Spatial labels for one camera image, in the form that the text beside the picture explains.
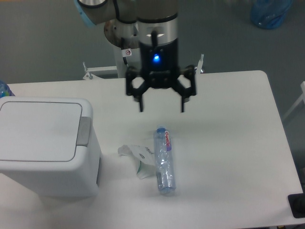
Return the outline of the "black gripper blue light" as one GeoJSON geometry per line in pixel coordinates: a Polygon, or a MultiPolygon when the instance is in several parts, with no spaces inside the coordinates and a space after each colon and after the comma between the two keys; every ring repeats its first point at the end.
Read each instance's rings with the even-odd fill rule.
{"type": "Polygon", "coordinates": [[[133,96],[139,103],[139,110],[143,112],[143,94],[151,87],[154,89],[172,88],[181,97],[181,113],[184,112],[184,104],[191,96],[197,95],[195,81],[195,66],[188,65],[185,69],[178,66],[178,39],[166,44],[153,47],[150,44],[139,43],[141,54],[141,70],[129,66],[125,73],[126,95],[133,96]],[[184,87],[179,81],[183,76],[189,80],[190,87],[184,87]],[[133,80],[137,77],[143,79],[142,84],[135,88],[133,80]]]}

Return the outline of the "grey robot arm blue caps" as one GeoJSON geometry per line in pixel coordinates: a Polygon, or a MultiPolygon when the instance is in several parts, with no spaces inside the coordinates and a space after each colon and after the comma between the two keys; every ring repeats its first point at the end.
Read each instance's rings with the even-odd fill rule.
{"type": "Polygon", "coordinates": [[[104,34],[119,49],[118,76],[126,94],[143,104],[149,89],[171,88],[182,104],[196,95],[196,67],[178,64],[178,2],[175,0],[77,0],[88,26],[104,24],[104,34]]]}

